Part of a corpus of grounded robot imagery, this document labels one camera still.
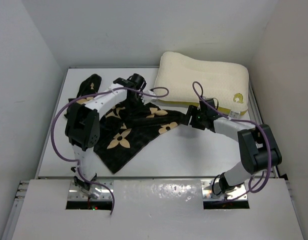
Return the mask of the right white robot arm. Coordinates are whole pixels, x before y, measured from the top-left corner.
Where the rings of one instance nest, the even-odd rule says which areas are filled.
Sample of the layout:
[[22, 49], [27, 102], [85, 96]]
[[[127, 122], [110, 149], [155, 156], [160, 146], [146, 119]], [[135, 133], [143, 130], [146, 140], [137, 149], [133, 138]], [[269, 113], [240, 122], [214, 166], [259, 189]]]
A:
[[271, 168], [282, 162], [269, 125], [225, 116], [218, 112], [211, 98], [200, 100], [199, 106], [190, 105], [183, 124], [208, 129], [238, 142], [240, 161], [213, 180], [211, 191], [214, 196], [225, 195], [258, 172], [268, 181]]

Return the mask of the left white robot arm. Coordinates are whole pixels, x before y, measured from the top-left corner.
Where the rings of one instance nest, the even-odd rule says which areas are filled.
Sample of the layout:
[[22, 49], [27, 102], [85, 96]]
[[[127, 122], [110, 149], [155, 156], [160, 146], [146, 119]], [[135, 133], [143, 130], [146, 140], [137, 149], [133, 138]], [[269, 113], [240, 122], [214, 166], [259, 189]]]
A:
[[73, 147], [76, 163], [74, 182], [85, 192], [95, 185], [96, 171], [93, 170], [91, 154], [100, 139], [100, 120], [106, 113], [123, 101], [131, 106], [143, 106], [144, 97], [152, 97], [153, 93], [143, 93], [145, 79], [135, 73], [128, 79], [121, 77], [104, 91], [89, 94], [85, 103], [74, 101], [68, 106], [68, 118], [65, 135]]

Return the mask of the cream yellow pillow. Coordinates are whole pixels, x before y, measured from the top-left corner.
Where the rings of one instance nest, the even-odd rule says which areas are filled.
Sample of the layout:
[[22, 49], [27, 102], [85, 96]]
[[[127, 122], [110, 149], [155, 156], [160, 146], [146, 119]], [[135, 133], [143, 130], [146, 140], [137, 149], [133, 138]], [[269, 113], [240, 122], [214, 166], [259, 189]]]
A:
[[192, 84], [199, 82], [203, 96], [216, 98], [218, 110], [244, 115], [248, 110], [249, 73], [246, 67], [230, 62], [203, 61], [167, 51], [160, 60], [155, 80], [157, 88], [169, 89], [162, 100], [167, 103], [193, 104], [199, 99]]

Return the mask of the black floral pillowcase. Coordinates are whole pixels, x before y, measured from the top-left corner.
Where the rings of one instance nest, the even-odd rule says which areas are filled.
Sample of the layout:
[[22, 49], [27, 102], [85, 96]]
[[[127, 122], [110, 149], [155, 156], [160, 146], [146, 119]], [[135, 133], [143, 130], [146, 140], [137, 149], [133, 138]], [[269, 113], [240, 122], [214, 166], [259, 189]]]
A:
[[[85, 79], [76, 96], [78, 103], [85, 103], [87, 95], [97, 93], [101, 81], [97, 74]], [[127, 110], [123, 101], [100, 120], [100, 139], [93, 151], [115, 174], [149, 142], [179, 126], [184, 117], [179, 111], [160, 109], [153, 103]]]

